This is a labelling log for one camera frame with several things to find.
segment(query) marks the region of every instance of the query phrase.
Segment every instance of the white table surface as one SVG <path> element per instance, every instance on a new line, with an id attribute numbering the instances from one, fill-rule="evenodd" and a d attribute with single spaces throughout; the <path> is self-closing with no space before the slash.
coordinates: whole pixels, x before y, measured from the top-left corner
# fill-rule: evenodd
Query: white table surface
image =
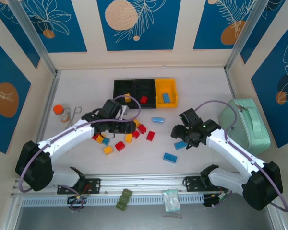
<path id="1" fill-rule="evenodd" d="M 138 120 L 148 131 L 154 131 L 152 142 L 146 140 L 147 133 L 133 139 L 131 144 L 118 152 L 114 145 L 124 140 L 124 134 L 111 139 L 114 152 L 106 156 L 99 144 L 93 139 L 86 140 L 61 156 L 55 165 L 74 166 L 84 174 L 154 174 L 154 173 L 198 173 L 211 164 L 234 171 L 220 154 L 201 144 L 198 148 L 175 150 L 174 143 L 179 139 L 170 137 L 172 128 L 182 124 L 179 114 L 190 108 L 196 108 L 202 102 L 218 99 L 228 102 L 231 94 L 223 68 L 121 68 L 121 69 L 84 69 L 63 70 L 54 98 L 53 106 L 62 104 L 73 112 L 77 106 L 82 113 L 75 116 L 74 122 L 85 113 L 100 108 L 113 96 L 114 79 L 134 78 L 175 78 L 179 95 L 176 109 L 143 109 Z M 222 104 L 210 103 L 198 111 L 206 121 L 218 117 L 225 108 Z M 131 110 L 125 117 L 133 117 Z M 151 121 L 153 116 L 165 118 L 163 124 Z M 44 139 L 63 131 L 66 124 L 61 123 L 51 111 Z M 177 156 L 176 164 L 163 160 L 164 153 Z"/>

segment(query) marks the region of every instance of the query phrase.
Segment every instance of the bag handle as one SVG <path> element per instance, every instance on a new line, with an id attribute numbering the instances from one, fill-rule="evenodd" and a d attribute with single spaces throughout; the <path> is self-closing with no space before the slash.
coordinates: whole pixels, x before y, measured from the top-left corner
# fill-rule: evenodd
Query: bag handle
<path id="1" fill-rule="evenodd" d="M 260 117 L 258 116 L 256 109 L 255 108 L 246 108 L 246 109 L 249 112 L 252 121 L 253 133 L 255 135 L 255 138 L 256 139 L 262 138 L 263 133 L 261 132 Z"/>

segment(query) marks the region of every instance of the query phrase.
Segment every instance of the black sorting tray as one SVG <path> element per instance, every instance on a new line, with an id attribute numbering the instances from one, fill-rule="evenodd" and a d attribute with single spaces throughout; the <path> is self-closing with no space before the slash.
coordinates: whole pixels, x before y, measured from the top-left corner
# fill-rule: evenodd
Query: black sorting tray
<path id="1" fill-rule="evenodd" d="M 155 109 L 156 108 L 156 89 L 155 79 L 125 79 L 114 80 L 113 98 L 129 93 L 140 102 L 142 96 L 146 96 L 147 102 L 141 104 L 143 109 Z M 130 109 L 137 109 L 137 104 L 131 100 L 131 102 L 125 102 L 125 98 L 119 98 L 117 100 L 122 105 L 128 105 Z"/>

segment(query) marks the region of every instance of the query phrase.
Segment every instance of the orange bottle cap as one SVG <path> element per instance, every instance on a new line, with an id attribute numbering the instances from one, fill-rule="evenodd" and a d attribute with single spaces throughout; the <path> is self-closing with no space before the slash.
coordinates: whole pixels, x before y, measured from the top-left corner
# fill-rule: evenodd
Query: orange bottle cap
<path id="1" fill-rule="evenodd" d="M 62 113 L 64 113 L 64 108 L 62 105 L 58 104 L 56 106 L 53 107 L 53 112 L 56 114 L 56 115 L 61 115 Z"/>

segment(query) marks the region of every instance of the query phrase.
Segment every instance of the light blue lego brick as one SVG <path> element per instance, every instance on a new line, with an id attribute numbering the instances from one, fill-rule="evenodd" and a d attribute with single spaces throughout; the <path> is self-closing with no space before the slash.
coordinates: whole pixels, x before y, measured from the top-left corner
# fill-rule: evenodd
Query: light blue lego brick
<path id="1" fill-rule="evenodd" d="M 108 145 L 109 142 L 110 142 L 110 139 L 109 139 L 109 138 L 104 138 L 104 139 L 102 140 L 102 143 L 105 144 L 105 145 Z"/>
<path id="2" fill-rule="evenodd" d="M 184 141 L 180 141 L 180 142 L 177 142 L 177 143 L 174 144 L 174 147 L 175 147 L 176 150 L 183 149 L 183 148 L 185 148 L 187 146 L 188 146 L 188 144 L 186 142 L 184 142 Z"/>
<path id="3" fill-rule="evenodd" d="M 176 163 L 176 160 L 177 160 L 177 157 L 174 156 L 174 155 L 165 153 L 163 159 L 175 164 L 175 163 Z"/>
<path id="4" fill-rule="evenodd" d="M 164 93 L 163 94 L 163 101 L 164 101 L 164 103 L 169 103 L 169 95 L 168 95 L 168 93 Z"/>
<path id="5" fill-rule="evenodd" d="M 163 122 L 164 122 L 164 118 L 161 118 L 161 117 L 153 117 L 153 118 L 152 118 L 152 121 L 153 121 L 153 122 L 156 122 L 156 123 L 163 123 Z"/>

